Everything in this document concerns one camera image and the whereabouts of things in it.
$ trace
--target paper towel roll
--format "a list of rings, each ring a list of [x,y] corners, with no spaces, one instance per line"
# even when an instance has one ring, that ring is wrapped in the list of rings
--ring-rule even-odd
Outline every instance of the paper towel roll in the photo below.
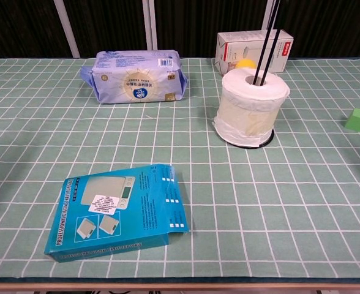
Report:
[[[290,93],[278,76],[267,73],[263,86],[252,85],[256,70],[239,68],[222,80],[222,96],[214,125],[227,142],[244,147],[259,147],[271,136],[274,121]]]

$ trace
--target barcode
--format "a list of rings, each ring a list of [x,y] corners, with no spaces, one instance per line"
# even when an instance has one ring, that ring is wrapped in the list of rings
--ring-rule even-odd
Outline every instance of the barcode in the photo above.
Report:
[[[158,59],[158,66],[160,67],[173,67],[173,59]]]

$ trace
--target green sponge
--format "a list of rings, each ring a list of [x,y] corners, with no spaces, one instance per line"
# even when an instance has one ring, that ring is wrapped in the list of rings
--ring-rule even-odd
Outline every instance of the green sponge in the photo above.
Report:
[[[345,127],[360,132],[360,109],[354,108],[346,121]]]

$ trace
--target black curtain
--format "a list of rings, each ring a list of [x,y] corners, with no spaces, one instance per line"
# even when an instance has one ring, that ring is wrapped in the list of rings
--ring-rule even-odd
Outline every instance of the black curtain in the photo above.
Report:
[[[360,1],[288,0],[282,28],[294,37],[290,57],[360,57]]]
[[[81,57],[104,50],[145,50],[141,0],[64,0]]]
[[[158,49],[213,57],[217,33],[260,29],[266,0],[155,0]]]
[[[0,58],[72,57],[53,0],[0,0]]]

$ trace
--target blue plastic package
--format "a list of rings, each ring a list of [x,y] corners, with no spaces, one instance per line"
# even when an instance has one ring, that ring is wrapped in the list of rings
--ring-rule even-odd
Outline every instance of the blue plastic package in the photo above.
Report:
[[[64,181],[45,254],[58,262],[163,246],[188,232],[173,167],[148,165]]]
[[[177,51],[101,51],[80,77],[103,104],[181,100],[187,77]]]

